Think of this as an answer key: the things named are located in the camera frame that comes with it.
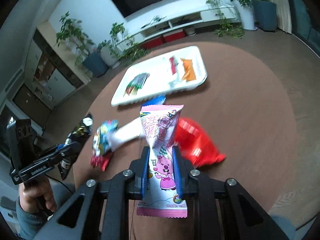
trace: white tray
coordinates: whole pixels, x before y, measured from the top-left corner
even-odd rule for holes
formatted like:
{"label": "white tray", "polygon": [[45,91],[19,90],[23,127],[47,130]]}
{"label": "white tray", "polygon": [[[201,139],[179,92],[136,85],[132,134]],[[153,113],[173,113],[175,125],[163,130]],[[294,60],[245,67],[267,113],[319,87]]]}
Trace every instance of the white tray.
{"label": "white tray", "polygon": [[[184,75],[184,67],[182,60],[192,59],[193,69],[196,74],[196,80],[182,81],[176,84],[174,87],[170,87],[167,69],[171,66],[169,58],[175,56],[179,64],[177,66],[177,72],[179,78]],[[150,73],[142,89],[139,89],[135,96],[124,96],[125,90],[129,82],[141,73]],[[128,105],[137,103],[139,101],[147,100],[158,95],[167,95],[183,90],[192,90],[201,85],[207,78],[207,70],[204,66],[200,50],[197,46],[190,46],[183,49],[171,51],[157,57],[145,60],[137,63],[126,71],[122,78],[113,98],[111,100],[111,106]]]}

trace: table surface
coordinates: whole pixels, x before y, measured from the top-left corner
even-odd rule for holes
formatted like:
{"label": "table surface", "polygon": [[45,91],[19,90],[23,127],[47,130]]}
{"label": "table surface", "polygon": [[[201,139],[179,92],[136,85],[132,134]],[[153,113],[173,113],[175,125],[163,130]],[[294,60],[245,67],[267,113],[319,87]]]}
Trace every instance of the table surface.
{"label": "table surface", "polygon": [[[167,96],[166,104],[182,105],[181,116],[192,118],[209,134],[227,158],[200,170],[211,178],[235,178],[268,211],[286,180],[295,159],[296,122],[281,82],[259,59],[229,45],[214,42],[183,43],[151,52],[146,58],[196,45],[208,78],[188,92]],[[117,119],[123,126],[139,117],[140,103],[112,107],[111,99],[125,71],[98,95],[89,109],[94,131],[105,120]],[[90,167],[92,137],[73,166],[76,187],[88,179],[103,181],[127,169],[139,158],[144,140],[135,140],[117,150],[105,172]],[[130,237],[138,240],[192,239],[193,215],[165,219],[136,215],[137,201],[129,203]]]}

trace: red storage box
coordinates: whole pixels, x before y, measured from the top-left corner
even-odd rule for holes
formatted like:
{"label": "red storage box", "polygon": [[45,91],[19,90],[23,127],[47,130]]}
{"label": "red storage box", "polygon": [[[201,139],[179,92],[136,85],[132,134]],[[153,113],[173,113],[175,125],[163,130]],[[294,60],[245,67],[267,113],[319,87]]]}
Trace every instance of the red storage box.
{"label": "red storage box", "polygon": [[163,43],[164,43],[164,39],[162,36],[160,36],[143,43],[141,46],[144,49],[152,49],[154,47],[160,46]]}
{"label": "red storage box", "polygon": [[175,41],[178,39],[182,39],[186,36],[184,30],[176,30],[163,35],[165,42]]}

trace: candy wrapper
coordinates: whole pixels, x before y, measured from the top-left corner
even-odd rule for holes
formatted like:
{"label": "candy wrapper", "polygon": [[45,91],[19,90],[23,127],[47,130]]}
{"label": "candy wrapper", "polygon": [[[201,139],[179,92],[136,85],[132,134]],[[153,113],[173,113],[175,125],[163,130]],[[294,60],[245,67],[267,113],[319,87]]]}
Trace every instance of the candy wrapper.
{"label": "candy wrapper", "polygon": [[180,117],[175,133],[175,144],[179,145],[183,158],[193,166],[201,167],[222,162],[226,156],[221,154],[201,126],[186,117]]}
{"label": "candy wrapper", "polygon": [[105,171],[112,152],[110,151],[110,145],[108,137],[113,134],[118,128],[119,122],[117,120],[104,121],[93,137],[92,143],[92,158],[90,166],[100,166]]}
{"label": "candy wrapper", "polygon": [[[165,100],[166,97],[161,95],[145,102],[143,106],[162,105]],[[102,171],[105,171],[113,152],[121,145],[136,138],[144,138],[140,117],[122,126],[118,130],[117,127],[118,121],[113,120],[103,122],[102,126],[97,129],[92,146],[93,157],[90,162],[91,166],[99,166]]]}
{"label": "candy wrapper", "polygon": [[187,204],[177,194],[172,146],[183,106],[144,106],[140,116],[150,146],[148,186],[137,214],[154,217],[187,217]]}
{"label": "candy wrapper", "polygon": [[175,56],[169,58],[170,68],[168,69],[168,83],[171,88],[173,88],[176,84],[180,82],[177,66],[179,64],[178,60]]}
{"label": "candy wrapper", "polygon": [[146,82],[147,78],[150,76],[149,73],[142,73],[137,76],[135,76],[134,79],[130,81],[130,83],[127,85],[127,88],[124,92],[125,95],[129,96],[135,96],[139,89],[141,89]]}
{"label": "candy wrapper", "polygon": [[[69,133],[66,141],[64,144],[61,144],[59,148],[71,144],[72,142],[78,142],[81,144],[81,147],[84,146],[88,138],[92,134],[92,126],[93,126],[93,120],[91,114],[87,114],[86,117],[84,117],[79,124],[72,130],[71,133]],[[71,155],[68,157],[65,157],[61,160],[61,162],[58,164],[58,169],[61,175],[62,180],[65,180],[66,177],[69,174],[70,168],[72,167],[73,163],[76,162],[78,155]]]}
{"label": "candy wrapper", "polygon": [[184,76],[182,77],[181,80],[186,80],[186,81],[192,81],[196,80],[196,74],[193,69],[193,63],[191,59],[181,59],[183,62],[183,67],[184,67]]}

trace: person's arm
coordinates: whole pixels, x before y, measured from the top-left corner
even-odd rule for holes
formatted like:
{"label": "person's arm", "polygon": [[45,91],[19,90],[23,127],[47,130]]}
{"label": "person's arm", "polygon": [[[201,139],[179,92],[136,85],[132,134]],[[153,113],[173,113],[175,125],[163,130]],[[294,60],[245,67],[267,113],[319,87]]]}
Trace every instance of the person's arm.
{"label": "person's arm", "polygon": [[46,200],[46,207],[52,212],[56,210],[57,204],[53,198],[47,177],[38,186],[25,188],[23,183],[20,184],[19,195],[17,217],[20,224],[20,236],[26,240],[31,240],[47,221],[47,217],[39,212],[35,198],[43,195]]}

